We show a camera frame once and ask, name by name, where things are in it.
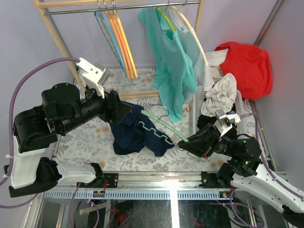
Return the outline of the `navy blue t shirt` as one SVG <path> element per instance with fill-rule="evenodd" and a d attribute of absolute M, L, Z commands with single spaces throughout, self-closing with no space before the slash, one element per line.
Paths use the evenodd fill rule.
<path fill-rule="evenodd" d="M 140 152 L 144 147 L 156 157 L 162 157 L 175 145 L 168 135 L 158 131 L 150 119 L 141 113 L 144 108 L 129 103 L 132 111 L 119 124 L 110 124 L 114 137 L 113 149 L 117 155 Z"/>

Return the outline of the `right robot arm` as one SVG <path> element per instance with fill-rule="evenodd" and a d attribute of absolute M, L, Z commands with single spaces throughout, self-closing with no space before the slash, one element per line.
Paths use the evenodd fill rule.
<path fill-rule="evenodd" d="M 201 158 L 214 153 L 230 157 L 217 173 L 202 172 L 201 186 L 238 188 L 271 205 L 295 227 L 304 226 L 304 193 L 273 173 L 262 159 L 258 141 L 251 136 L 241 139 L 233 126 L 206 124 L 178 147 Z"/>

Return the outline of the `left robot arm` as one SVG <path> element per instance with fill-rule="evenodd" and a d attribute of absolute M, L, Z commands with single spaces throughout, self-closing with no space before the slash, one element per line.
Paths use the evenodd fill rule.
<path fill-rule="evenodd" d="M 97 188 L 104 184 L 104 173 L 97 163 L 82 166 L 59 165 L 44 156 L 59 136 L 94 118 L 119 124 L 132 110 L 116 91 L 104 96 L 89 88 L 85 98 L 75 85 L 60 83 L 41 94 L 42 104 L 15 116 L 12 124 L 14 159 L 5 166 L 10 174 L 10 196 L 38 194 L 55 186 L 79 185 Z"/>

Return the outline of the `teal t shirt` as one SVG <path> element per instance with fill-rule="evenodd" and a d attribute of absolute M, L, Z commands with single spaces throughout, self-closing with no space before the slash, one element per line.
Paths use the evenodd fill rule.
<path fill-rule="evenodd" d="M 155 56 L 156 76 L 152 86 L 158 89 L 162 104 L 174 124 L 182 120 L 184 106 L 198 91 L 191 58 L 185 53 L 178 32 L 172 31 L 161 8 L 144 8 L 138 18 L 146 27 L 146 36 Z"/>

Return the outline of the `blue hanger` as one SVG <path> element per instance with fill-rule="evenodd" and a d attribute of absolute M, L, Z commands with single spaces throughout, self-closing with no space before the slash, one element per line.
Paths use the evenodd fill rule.
<path fill-rule="evenodd" d="M 109 23 L 106 21 L 105 17 L 100 11 L 94 12 L 94 16 L 116 60 L 120 64 L 123 72 L 125 73 L 125 76 L 127 76 L 126 67 L 124 64 L 124 59 L 121 53 L 121 49 L 117 43 L 115 34 L 110 29 Z"/>

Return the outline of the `orange hanger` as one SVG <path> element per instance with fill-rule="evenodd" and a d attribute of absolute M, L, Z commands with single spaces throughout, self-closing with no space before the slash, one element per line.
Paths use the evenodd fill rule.
<path fill-rule="evenodd" d="M 119 46 L 119 50 L 120 50 L 121 56 L 123 58 L 123 63 L 124 63 L 126 75 L 127 75 L 126 77 L 128 79 L 133 79 L 133 69 L 131 66 L 131 61 L 129 58 L 125 40 L 123 38 L 122 32 L 118 25 L 118 22 L 113 13 L 106 12 L 105 14 L 106 14 L 107 18 L 109 19 L 110 24 L 113 28 L 113 31 L 114 31 L 114 34 L 115 34 L 115 37 L 116 37 L 116 40 L 117 40 L 117 43 Z"/>

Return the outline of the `yellow green hanger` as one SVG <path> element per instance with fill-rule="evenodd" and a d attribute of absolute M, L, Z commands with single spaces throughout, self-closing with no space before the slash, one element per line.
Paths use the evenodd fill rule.
<path fill-rule="evenodd" d="M 156 7 L 155 12 L 163 33 L 172 35 L 175 32 L 175 28 L 166 13 L 160 7 Z"/>

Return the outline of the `black clothes in basket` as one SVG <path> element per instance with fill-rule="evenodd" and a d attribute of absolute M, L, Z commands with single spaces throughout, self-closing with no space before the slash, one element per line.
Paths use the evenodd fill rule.
<path fill-rule="evenodd" d="M 206 126 L 211 126 L 212 128 L 214 128 L 217 131 L 217 129 L 214 126 L 214 123 L 216 122 L 216 120 L 217 120 L 216 116 L 214 116 L 214 117 L 208 117 L 208 116 L 205 116 L 205 115 L 200 115 L 199 118 L 198 118 L 197 127 L 199 128 L 199 130 L 202 130 Z M 233 124 L 232 129 L 230 129 L 226 134 L 228 134 L 228 133 L 236 134 L 237 133 L 236 125 L 237 124 Z"/>

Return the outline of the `floral table mat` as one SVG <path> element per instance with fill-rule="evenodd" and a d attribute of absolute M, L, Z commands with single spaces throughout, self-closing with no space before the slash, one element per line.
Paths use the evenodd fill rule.
<path fill-rule="evenodd" d="M 104 88 L 106 91 L 115 90 L 120 97 L 124 93 L 155 91 L 152 81 L 155 78 L 154 68 L 137 69 L 138 78 L 128 80 L 124 77 L 122 70 L 110 69 L 110 75 Z M 142 97 L 126 100 L 132 104 L 138 104 L 144 109 L 159 117 L 165 114 L 160 104 L 159 97 Z M 201 104 L 198 107 L 191 103 L 189 108 L 183 111 L 182 120 L 172 124 L 167 117 L 162 119 L 172 124 L 176 130 L 184 136 L 189 137 L 197 129 L 198 116 Z M 253 116 L 244 118 L 237 125 L 237 133 L 247 133 L 256 137 L 255 120 Z M 199 158 L 189 152 L 182 151 L 176 147 L 166 151 L 162 157 L 156 155 L 148 148 L 141 149 L 128 155 L 117 155 L 113 149 L 114 137 L 110 125 L 99 118 L 95 118 L 76 130 L 71 131 L 60 140 L 56 154 L 56 161 L 63 165 L 84 165 L 90 162 L 98 163 L 103 171 L 217 171 L 223 162 L 230 157 L 214 153 L 207 159 Z"/>

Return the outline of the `white laundry basket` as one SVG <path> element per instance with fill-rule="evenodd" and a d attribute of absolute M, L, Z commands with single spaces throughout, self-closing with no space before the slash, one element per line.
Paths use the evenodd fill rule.
<path fill-rule="evenodd" d="M 192 111 L 192 133 L 195 134 L 199 128 L 197 127 L 198 118 L 201 115 L 201 106 L 205 99 L 206 91 L 203 86 L 197 86 L 198 92 L 193 96 L 193 111 Z M 237 90 L 237 96 L 235 101 L 236 113 L 241 116 L 245 114 L 241 93 Z M 241 119 L 241 122 L 237 124 L 238 133 L 247 133 L 247 125 L 245 118 Z"/>

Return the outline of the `white cloth pile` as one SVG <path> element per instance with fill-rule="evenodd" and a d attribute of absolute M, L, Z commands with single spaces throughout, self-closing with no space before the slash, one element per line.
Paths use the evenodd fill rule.
<path fill-rule="evenodd" d="M 201 107 L 201 114 L 214 117 L 217 110 L 231 111 L 237 96 L 237 82 L 232 73 L 224 73 L 220 65 L 224 63 L 228 49 L 206 52 L 212 76 L 212 88 L 205 94 L 206 100 Z"/>

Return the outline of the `red cloth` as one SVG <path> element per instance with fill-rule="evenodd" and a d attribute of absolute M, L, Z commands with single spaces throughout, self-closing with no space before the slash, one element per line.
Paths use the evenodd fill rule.
<path fill-rule="evenodd" d="M 215 51 L 226 50 L 219 65 L 224 74 L 231 73 L 243 99 L 257 100 L 269 95 L 273 88 L 273 73 L 269 53 L 256 45 L 234 41 L 223 43 Z"/>

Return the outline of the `wooden clothes rack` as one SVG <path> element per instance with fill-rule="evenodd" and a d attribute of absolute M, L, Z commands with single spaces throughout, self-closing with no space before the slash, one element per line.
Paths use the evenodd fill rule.
<path fill-rule="evenodd" d="M 204 1 L 202 0 L 35 0 L 37 12 L 45 23 L 62 56 L 80 56 L 100 60 L 109 68 L 119 65 L 107 53 L 106 37 L 99 37 L 94 27 L 93 12 L 136 10 L 145 7 L 197 5 L 195 30 L 199 29 Z"/>

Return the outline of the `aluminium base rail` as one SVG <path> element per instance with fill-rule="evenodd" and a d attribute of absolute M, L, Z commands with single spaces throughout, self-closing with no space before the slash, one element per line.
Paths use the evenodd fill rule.
<path fill-rule="evenodd" d="M 55 187 L 43 193 L 51 199 L 88 200 L 228 200 L 230 188 L 207 187 L 201 172 L 136 172 L 121 171 L 110 178 L 105 188 L 76 189 L 71 186 Z"/>

